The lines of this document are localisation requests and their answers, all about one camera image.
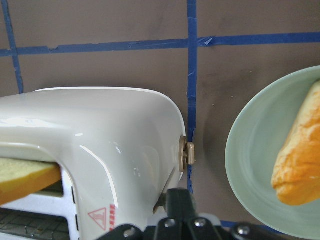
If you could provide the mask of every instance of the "metal bolt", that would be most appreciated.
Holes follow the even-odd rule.
[[[202,228],[205,226],[207,221],[204,218],[198,218],[194,221],[194,225],[198,228]]]
[[[168,219],[167,221],[165,221],[164,226],[166,228],[171,228],[174,225],[176,225],[176,221],[174,219]]]
[[[250,228],[248,226],[238,226],[237,231],[241,235],[248,235],[250,233]]]
[[[123,236],[125,238],[129,238],[129,237],[132,237],[133,235],[135,235],[136,233],[136,229],[134,229],[133,227],[128,229],[128,230],[125,230],[124,233],[123,233]]]

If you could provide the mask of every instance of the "plate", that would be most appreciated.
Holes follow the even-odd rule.
[[[241,204],[265,225],[299,238],[320,240],[320,200],[281,203],[271,186],[277,155],[320,66],[287,75],[257,94],[235,120],[225,149],[225,167]]]

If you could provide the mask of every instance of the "metal grill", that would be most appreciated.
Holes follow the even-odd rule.
[[[34,240],[70,240],[64,217],[0,208],[0,233]]]

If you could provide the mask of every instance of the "white toaster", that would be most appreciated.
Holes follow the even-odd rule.
[[[0,158],[56,162],[62,176],[57,187],[0,206],[0,239],[144,229],[181,178],[185,135],[178,107],[151,90],[64,87],[0,98]]]

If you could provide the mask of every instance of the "golden brown pastry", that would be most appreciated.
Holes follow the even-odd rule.
[[[287,205],[320,199],[320,81],[309,90],[278,154],[271,184]]]
[[[0,205],[38,192],[60,179],[56,163],[0,158]]]

